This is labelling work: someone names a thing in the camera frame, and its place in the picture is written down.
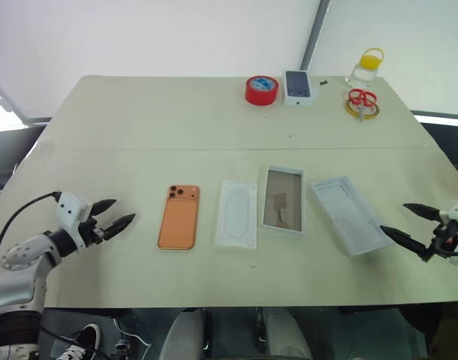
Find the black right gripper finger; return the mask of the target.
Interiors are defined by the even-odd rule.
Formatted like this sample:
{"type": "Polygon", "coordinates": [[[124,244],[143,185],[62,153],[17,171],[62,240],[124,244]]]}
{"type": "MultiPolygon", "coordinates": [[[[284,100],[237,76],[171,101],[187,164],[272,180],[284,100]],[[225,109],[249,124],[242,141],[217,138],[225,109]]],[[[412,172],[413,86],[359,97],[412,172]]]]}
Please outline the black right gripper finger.
{"type": "Polygon", "coordinates": [[[403,206],[417,216],[429,221],[440,221],[440,211],[428,205],[420,203],[404,203],[403,206]]]}
{"type": "Polygon", "coordinates": [[[420,242],[415,241],[410,235],[389,226],[380,225],[380,228],[386,236],[391,238],[398,245],[417,254],[422,260],[427,259],[427,248],[420,242]]]}

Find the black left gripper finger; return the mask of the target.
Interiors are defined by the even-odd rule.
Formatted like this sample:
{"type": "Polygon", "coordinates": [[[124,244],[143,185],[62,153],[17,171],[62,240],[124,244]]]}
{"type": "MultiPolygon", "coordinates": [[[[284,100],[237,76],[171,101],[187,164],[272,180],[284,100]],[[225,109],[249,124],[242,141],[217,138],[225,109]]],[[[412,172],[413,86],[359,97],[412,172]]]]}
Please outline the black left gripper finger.
{"type": "Polygon", "coordinates": [[[102,239],[105,241],[110,240],[114,236],[120,234],[135,218],[135,213],[127,214],[116,220],[111,226],[102,230],[102,239]]]}
{"type": "Polygon", "coordinates": [[[90,216],[97,216],[111,207],[116,202],[115,199],[103,199],[97,202],[94,202],[89,213],[90,216]]]}

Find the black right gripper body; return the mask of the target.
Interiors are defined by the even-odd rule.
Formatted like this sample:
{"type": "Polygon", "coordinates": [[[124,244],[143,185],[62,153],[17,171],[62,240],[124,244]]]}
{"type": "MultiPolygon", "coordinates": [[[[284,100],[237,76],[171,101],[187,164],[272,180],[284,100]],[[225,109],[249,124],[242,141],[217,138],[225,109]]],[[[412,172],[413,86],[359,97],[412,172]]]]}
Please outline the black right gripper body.
{"type": "Polygon", "coordinates": [[[428,262],[434,256],[447,259],[450,262],[458,262],[456,247],[458,246],[458,223],[450,220],[447,224],[439,224],[433,231],[434,237],[428,248],[425,259],[428,262]]]}

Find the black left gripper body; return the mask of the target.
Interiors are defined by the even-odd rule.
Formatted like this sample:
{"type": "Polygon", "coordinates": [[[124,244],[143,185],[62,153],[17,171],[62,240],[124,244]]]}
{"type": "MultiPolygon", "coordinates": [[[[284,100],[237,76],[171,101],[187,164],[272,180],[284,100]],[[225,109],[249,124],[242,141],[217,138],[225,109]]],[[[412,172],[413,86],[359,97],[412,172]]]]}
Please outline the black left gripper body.
{"type": "Polygon", "coordinates": [[[98,245],[104,240],[104,231],[97,226],[97,220],[93,216],[78,225],[78,233],[86,247],[98,245]]]}

